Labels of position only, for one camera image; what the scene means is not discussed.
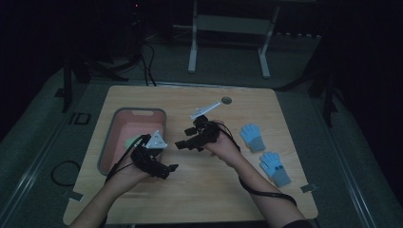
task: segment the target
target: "hand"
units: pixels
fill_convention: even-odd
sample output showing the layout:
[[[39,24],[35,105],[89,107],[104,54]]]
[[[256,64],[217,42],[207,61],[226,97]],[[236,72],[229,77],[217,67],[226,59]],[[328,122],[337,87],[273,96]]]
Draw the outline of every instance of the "hand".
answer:
[[[130,153],[122,161],[118,170],[119,169],[121,170],[115,173],[115,175],[113,175],[113,177],[105,184],[105,188],[117,196],[129,191],[141,180],[150,176],[148,173],[145,173],[134,165],[133,160],[130,158]]]
[[[225,130],[222,126],[222,121],[214,122],[219,123],[220,128]],[[212,153],[212,156],[219,157],[219,159],[226,162],[230,167],[236,166],[243,159],[242,154],[234,143],[222,132],[220,132],[216,142],[207,143],[203,148],[209,150]]]

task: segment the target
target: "black cable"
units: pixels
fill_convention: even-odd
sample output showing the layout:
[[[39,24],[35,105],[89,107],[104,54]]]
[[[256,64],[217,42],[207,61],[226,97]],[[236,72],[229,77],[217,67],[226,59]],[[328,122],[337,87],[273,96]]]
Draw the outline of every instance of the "black cable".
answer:
[[[142,55],[142,63],[143,63],[143,66],[144,66],[144,81],[145,81],[145,84],[148,86],[148,80],[147,80],[147,66],[145,65],[145,60],[144,60],[143,55]]]
[[[239,179],[240,179],[240,185],[242,185],[243,189],[245,189],[246,191],[248,191],[249,193],[251,193],[253,195],[257,195],[260,197],[281,198],[281,199],[289,200],[295,206],[297,206],[296,200],[289,195],[282,194],[282,193],[274,193],[274,192],[260,192],[260,191],[250,188],[248,185],[246,185],[245,182],[243,182],[243,180],[241,178],[239,178]]]
[[[112,167],[112,169],[109,171],[109,173],[107,174],[107,177],[106,177],[106,180],[105,180],[105,183],[107,183],[107,181],[109,181],[116,173],[118,173],[119,171],[121,171],[122,169],[124,169],[124,168],[127,168],[128,166],[130,166],[130,165],[132,165],[133,163],[131,163],[131,164],[128,164],[128,165],[126,165],[126,166],[124,166],[124,167],[122,167],[122,168],[119,168],[119,166],[121,165],[121,163],[122,163],[122,161],[125,159],[125,157],[127,156],[127,154],[131,151],[131,149],[133,148],[133,146],[139,141],[139,140],[143,140],[145,138],[145,136],[144,135],[142,135],[141,137],[139,137],[139,138],[137,138],[135,141],[133,141],[133,143],[127,148],[127,150],[125,151],[125,153],[122,155],[122,157],[119,159],[119,161],[118,162],[116,162],[114,165],[113,165],[113,167]],[[105,218],[104,218],[104,220],[101,222],[101,224],[100,224],[100,228],[102,227],[106,227],[106,221],[107,221],[107,215],[105,216]]]
[[[139,62],[139,59],[135,58],[135,56],[131,55],[131,56],[127,57],[126,63],[118,65],[118,66],[107,67],[107,69],[113,70],[114,72],[118,73],[121,70],[136,66],[138,62]]]
[[[74,186],[75,182],[74,182],[74,183],[61,183],[61,182],[59,182],[58,180],[56,180],[56,178],[55,178],[55,176],[54,176],[54,173],[56,172],[56,170],[57,170],[60,166],[66,164],[66,163],[72,163],[72,164],[74,164],[74,165],[77,167],[77,169],[78,169],[79,171],[80,171],[80,169],[81,169],[80,164],[78,164],[76,161],[63,161],[63,162],[60,162],[58,165],[56,165],[56,166],[51,170],[50,177],[51,177],[51,180],[52,180],[54,183],[56,183],[57,185],[59,185],[59,186],[71,187],[71,186]]]
[[[151,74],[151,65],[152,65],[152,62],[154,61],[155,50],[148,43],[144,43],[144,45],[151,49],[151,59],[150,59],[150,62],[148,64],[148,67],[145,66],[145,61],[144,61],[144,70],[146,71],[146,73],[148,73],[148,77],[150,78],[152,84],[154,86],[157,86],[157,84],[155,83],[154,78],[152,77],[152,74]]]
[[[237,143],[235,142],[234,138],[232,137],[231,131],[228,129],[228,127],[226,127],[224,124],[222,123],[218,123],[218,122],[214,122],[215,124],[219,124],[221,126],[223,126],[226,131],[224,129],[222,129],[221,127],[218,127],[218,129],[220,130],[220,132],[222,132],[223,134],[225,134],[231,141],[232,143],[237,147],[237,149],[240,152],[240,147],[237,145]],[[214,127],[217,127],[215,124],[211,123],[211,122],[205,122],[203,124],[209,124],[212,125]],[[245,189],[246,191],[248,191],[249,193],[253,194],[253,195],[257,195],[257,196],[261,196],[261,197],[270,197],[270,198],[280,198],[280,199],[285,199],[285,200],[289,200],[291,201],[295,206],[297,206],[297,202],[296,200],[286,194],[283,193],[273,193],[273,192],[260,192],[257,191],[255,189],[252,189],[251,187],[249,187],[248,185],[246,185],[245,182],[243,182],[243,180],[241,178],[239,178],[240,180],[240,185],[243,187],[243,189]]]
[[[316,218],[314,218],[314,222],[315,222],[315,224],[317,225],[317,228],[320,228],[320,224],[319,224],[319,222],[317,221]]]

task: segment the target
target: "wooden tabletop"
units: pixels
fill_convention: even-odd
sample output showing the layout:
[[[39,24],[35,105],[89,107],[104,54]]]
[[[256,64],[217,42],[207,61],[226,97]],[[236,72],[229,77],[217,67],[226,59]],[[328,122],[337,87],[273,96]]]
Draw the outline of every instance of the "wooden tabletop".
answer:
[[[266,151],[280,154],[291,183],[280,190],[293,196],[299,210],[308,218],[317,216],[297,151],[284,120],[275,92],[261,88],[128,86],[110,88],[89,143],[74,186],[83,200],[71,199],[64,216],[70,224],[101,189],[105,182],[97,162],[113,115],[121,107],[161,108],[166,112],[165,141],[168,147],[161,162],[178,164],[166,180],[149,178],[122,195],[108,213],[107,223],[178,223],[263,220],[248,193],[240,186],[235,171],[208,151],[178,150],[175,142],[186,140],[184,130],[193,126],[190,115],[197,107],[211,105],[222,97],[232,104],[221,104],[206,114],[209,120],[222,120],[232,132],[242,155],[264,176],[259,167],[261,152],[252,153],[240,137],[245,124],[259,126]]]

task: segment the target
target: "light blue glove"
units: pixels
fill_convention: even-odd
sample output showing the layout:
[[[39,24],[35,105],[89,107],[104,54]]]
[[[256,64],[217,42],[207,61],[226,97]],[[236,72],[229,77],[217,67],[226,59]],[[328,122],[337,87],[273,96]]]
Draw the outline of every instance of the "light blue glove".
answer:
[[[260,157],[260,167],[275,182],[277,187],[284,186],[291,182],[285,172],[278,153],[266,152]]]
[[[240,136],[252,152],[258,152],[266,149],[261,139],[259,127],[250,123],[242,127]]]

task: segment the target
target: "black wire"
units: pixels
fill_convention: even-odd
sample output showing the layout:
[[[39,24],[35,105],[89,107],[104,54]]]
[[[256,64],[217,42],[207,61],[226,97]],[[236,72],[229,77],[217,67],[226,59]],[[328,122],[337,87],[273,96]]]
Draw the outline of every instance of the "black wire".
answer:
[[[320,224],[319,224],[319,222],[317,221],[316,218],[314,218],[314,221],[315,221],[315,224],[317,225],[317,228],[320,228]]]
[[[142,63],[143,63],[143,66],[144,66],[144,80],[145,80],[145,84],[148,86],[148,80],[147,80],[147,66],[146,66],[146,64],[145,64],[145,60],[144,60],[143,55],[142,55]]]
[[[118,173],[119,171],[121,171],[122,169],[127,168],[128,166],[130,166],[130,165],[132,165],[132,164],[134,164],[134,163],[130,163],[130,164],[125,165],[124,167],[122,167],[122,168],[116,170],[115,174]]]
[[[148,66],[145,65],[145,60],[143,59],[143,61],[144,61],[144,71],[145,71],[144,77],[146,77],[147,76],[146,74],[148,74],[148,77],[150,78],[152,84],[154,86],[157,86],[157,84],[155,83],[154,78],[152,77],[152,74],[151,74],[151,65],[152,65],[152,62],[154,61],[155,50],[151,45],[149,45],[147,43],[144,43],[144,45],[151,49],[151,59],[150,59],[150,62],[148,64]]]
[[[77,169],[78,169],[79,171],[80,171],[80,169],[81,169],[80,164],[78,164],[76,161],[63,161],[63,162],[60,162],[58,165],[56,165],[56,166],[51,170],[51,173],[50,173],[51,180],[52,180],[54,183],[56,183],[57,185],[59,185],[59,186],[63,186],[63,187],[74,186],[75,182],[74,182],[74,183],[61,183],[61,182],[59,182],[58,180],[56,180],[56,178],[54,177],[54,173],[56,172],[56,170],[57,170],[60,166],[62,166],[63,164],[65,164],[65,163],[72,163],[72,164],[74,164],[74,165],[77,167]]]
[[[141,137],[137,138],[135,141],[133,141],[133,143],[127,148],[127,150],[125,151],[125,153],[122,155],[122,157],[119,159],[118,162],[115,163],[115,165],[113,165],[112,169],[110,170],[109,174],[106,177],[106,182],[109,181],[113,175],[115,175],[117,172],[121,171],[123,168],[118,169],[119,165],[121,165],[122,161],[125,159],[125,157],[127,156],[127,154],[131,151],[131,149],[134,147],[134,145],[139,141],[139,140],[143,140],[145,138],[144,135],[142,135]]]
[[[237,147],[237,149],[240,152],[240,147],[237,145],[237,142],[235,142],[234,138],[232,137],[231,131],[228,129],[228,127],[226,127],[222,123],[218,123],[218,122],[214,122],[214,123],[219,124],[219,125],[223,126],[226,129],[226,131],[225,131],[224,129],[219,127],[220,132],[225,134],[232,141],[232,143]],[[214,125],[215,127],[217,127],[215,124],[213,124],[211,122],[205,122],[203,124]],[[257,196],[261,196],[261,197],[271,197],[271,198],[285,199],[285,200],[291,201],[295,206],[297,206],[296,200],[293,197],[289,196],[289,195],[286,195],[286,194],[283,194],[283,193],[260,192],[260,191],[257,191],[255,189],[252,189],[251,187],[246,185],[246,183],[243,182],[243,180],[241,178],[239,178],[239,180],[240,180],[240,185],[243,187],[243,189],[245,189],[247,192],[249,192],[249,193],[251,193],[253,195],[257,195]]]

